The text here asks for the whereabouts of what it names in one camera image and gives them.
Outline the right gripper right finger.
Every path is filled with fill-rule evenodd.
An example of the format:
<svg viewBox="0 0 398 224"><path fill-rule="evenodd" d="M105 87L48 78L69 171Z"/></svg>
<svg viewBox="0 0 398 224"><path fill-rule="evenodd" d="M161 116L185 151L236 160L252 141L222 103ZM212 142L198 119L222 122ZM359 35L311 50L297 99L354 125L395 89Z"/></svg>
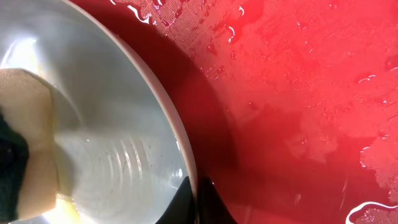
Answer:
<svg viewBox="0 0 398 224"><path fill-rule="evenodd" d="M200 224L237 224L207 177L198 186L198 214Z"/></svg>

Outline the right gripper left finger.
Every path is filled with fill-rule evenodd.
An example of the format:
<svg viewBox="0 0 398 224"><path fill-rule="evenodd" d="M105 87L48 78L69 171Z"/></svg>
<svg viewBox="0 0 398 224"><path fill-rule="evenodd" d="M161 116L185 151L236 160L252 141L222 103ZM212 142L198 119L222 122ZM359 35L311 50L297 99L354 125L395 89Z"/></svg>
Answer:
<svg viewBox="0 0 398 224"><path fill-rule="evenodd" d="M185 177L164 214L155 224L195 224L195 202L189 177Z"/></svg>

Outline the light blue plate top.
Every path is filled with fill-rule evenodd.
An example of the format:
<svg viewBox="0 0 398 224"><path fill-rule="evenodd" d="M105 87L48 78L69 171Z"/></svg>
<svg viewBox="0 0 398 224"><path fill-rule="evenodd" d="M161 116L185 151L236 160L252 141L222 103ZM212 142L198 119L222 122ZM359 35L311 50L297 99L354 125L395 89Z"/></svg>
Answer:
<svg viewBox="0 0 398 224"><path fill-rule="evenodd" d="M1 67L49 85L80 223L156 223L197 170L171 99L119 37L70 1L2 1Z"/></svg>

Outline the green yellow sponge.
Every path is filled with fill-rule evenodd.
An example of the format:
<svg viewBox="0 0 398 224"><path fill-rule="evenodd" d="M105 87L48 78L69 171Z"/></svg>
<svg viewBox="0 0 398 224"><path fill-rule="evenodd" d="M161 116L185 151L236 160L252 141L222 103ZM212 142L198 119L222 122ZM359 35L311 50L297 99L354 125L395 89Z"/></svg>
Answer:
<svg viewBox="0 0 398 224"><path fill-rule="evenodd" d="M80 223L54 142L52 92L24 69L1 70L1 223L53 211Z"/></svg>

